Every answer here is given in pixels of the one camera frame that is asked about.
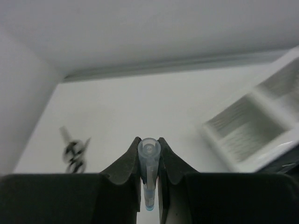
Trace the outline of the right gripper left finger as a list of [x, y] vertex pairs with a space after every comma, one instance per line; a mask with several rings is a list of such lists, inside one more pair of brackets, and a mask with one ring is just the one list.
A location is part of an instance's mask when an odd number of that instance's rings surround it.
[[3, 224], [134, 224], [141, 204], [136, 137], [99, 173], [13, 174], [0, 179]]

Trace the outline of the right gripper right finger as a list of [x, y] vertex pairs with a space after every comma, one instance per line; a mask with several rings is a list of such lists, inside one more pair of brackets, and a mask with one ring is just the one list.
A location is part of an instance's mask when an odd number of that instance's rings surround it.
[[296, 224], [299, 184], [275, 173], [201, 173], [159, 138], [162, 224]]

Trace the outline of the blue gel pen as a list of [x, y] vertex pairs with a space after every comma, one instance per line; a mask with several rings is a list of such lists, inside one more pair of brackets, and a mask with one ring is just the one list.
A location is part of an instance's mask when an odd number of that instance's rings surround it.
[[141, 180], [143, 183], [145, 208], [154, 209], [157, 173], [160, 160], [161, 146], [154, 138], [145, 138], [138, 144], [138, 158]]

